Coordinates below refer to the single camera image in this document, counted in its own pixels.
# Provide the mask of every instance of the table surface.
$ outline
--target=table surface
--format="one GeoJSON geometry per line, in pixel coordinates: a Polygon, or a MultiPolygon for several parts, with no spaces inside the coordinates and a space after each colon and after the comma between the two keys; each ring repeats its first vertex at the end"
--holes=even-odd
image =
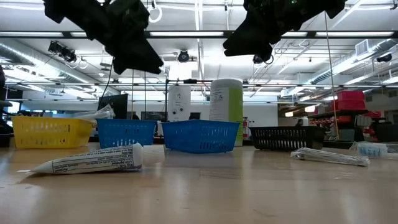
{"type": "Polygon", "coordinates": [[[166,151],[141,172],[17,173],[95,150],[0,149],[0,223],[396,223],[398,161],[291,161],[288,152],[166,151]]]}

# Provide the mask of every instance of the cylindrical container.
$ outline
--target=cylindrical container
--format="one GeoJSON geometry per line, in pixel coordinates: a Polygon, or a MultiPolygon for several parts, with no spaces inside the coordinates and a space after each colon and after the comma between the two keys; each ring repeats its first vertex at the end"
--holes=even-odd
{"type": "Polygon", "coordinates": [[[169,121],[186,121],[191,115],[191,87],[175,86],[169,91],[169,121]]]}
{"type": "Polygon", "coordinates": [[[210,120],[239,122],[235,146],[243,144],[243,86],[232,78],[212,81],[210,92],[210,120]]]}
{"type": "Polygon", "coordinates": [[[118,146],[68,156],[45,162],[32,172],[47,174],[82,174],[106,170],[141,169],[164,161],[163,146],[118,146]]]}

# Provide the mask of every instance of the ceiling light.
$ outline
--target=ceiling light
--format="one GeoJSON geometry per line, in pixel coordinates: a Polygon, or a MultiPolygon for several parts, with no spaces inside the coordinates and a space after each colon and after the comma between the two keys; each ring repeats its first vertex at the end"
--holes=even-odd
{"type": "Polygon", "coordinates": [[[72,37],[87,37],[85,32],[71,32],[70,35],[72,35],[72,37]]]}
{"type": "Polygon", "coordinates": [[[380,88],[381,85],[344,85],[344,87],[350,87],[350,88],[380,88]]]}
{"type": "Polygon", "coordinates": [[[68,93],[70,95],[77,96],[80,98],[95,98],[93,95],[85,93],[83,91],[79,91],[79,90],[66,89],[65,93],[68,93]]]}
{"type": "Polygon", "coordinates": [[[326,97],[326,98],[324,98],[324,99],[322,99],[322,100],[325,100],[325,101],[332,101],[332,100],[337,100],[338,98],[337,98],[337,96],[335,96],[335,97],[333,97],[333,96],[328,96],[328,97],[326,97]]]}
{"type": "Polygon", "coordinates": [[[300,99],[300,101],[306,101],[306,100],[310,100],[311,96],[304,96],[303,98],[300,99]]]}
{"type": "Polygon", "coordinates": [[[282,37],[305,37],[307,32],[286,32],[282,37]]]}
{"type": "Polygon", "coordinates": [[[329,32],[328,34],[326,32],[317,32],[315,36],[326,37],[329,35],[329,37],[384,37],[391,36],[392,34],[394,34],[394,32],[329,32]]]}
{"type": "Polygon", "coordinates": [[[293,116],[293,112],[287,112],[286,114],[285,114],[285,117],[286,118],[291,118],[293,116]]]}
{"type": "Polygon", "coordinates": [[[44,90],[42,88],[38,87],[38,86],[33,86],[33,85],[27,85],[27,86],[19,85],[19,86],[24,87],[24,88],[29,88],[29,89],[35,90],[35,91],[44,92],[44,90]]]}
{"type": "Polygon", "coordinates": [[[19,37],[63,37],[61,32],[0,32],[0,36],[12,37],[12,36],[19,36],[19,37]]]}
{"type": "Polygon", "coordinates": [[[224,35],[224,32],[215,32],[215,31],[187,31],[187,32],[150,32],[149,33],[152,37],[169,37],[169,36],[176,36],[176,37],[203,37],[203,36],[212,36],[212,37],[221,37],[224,35]]]}
{"type": "Polygon", "coordinates": [[[305,112],[307,113],[312,113],[315,111],[315,105],[314,106],[308,106],[306,108],[304,108],[305,112]]]}

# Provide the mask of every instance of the blue object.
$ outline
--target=blue object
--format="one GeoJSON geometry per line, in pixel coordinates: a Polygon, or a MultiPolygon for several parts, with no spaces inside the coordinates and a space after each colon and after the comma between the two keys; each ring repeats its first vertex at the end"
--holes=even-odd
{"type": "Polygon", "coordinates": [[[189,120],[162,123],[167,148],[191,152],[229,152],[234,149],[239,123],[189,120]]]}
{"type": "Polygon", "coordinates": [[[129,119],[97,119],[101,148],[127,146],[139,143],[143,146],[154,143],[157,121],[129,119]]]}

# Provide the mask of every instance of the white tube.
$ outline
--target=white tube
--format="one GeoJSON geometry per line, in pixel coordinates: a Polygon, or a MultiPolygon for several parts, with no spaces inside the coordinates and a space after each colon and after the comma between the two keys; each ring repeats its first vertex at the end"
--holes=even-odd
{"type": "Polygon", "coordinates": [[[150,165],[163,161],[163,146],[142,147],[137,143],[55,159],[33,168],[31,172],[82,174],[105,170],[141,169],[143,164],[150,165]]]}

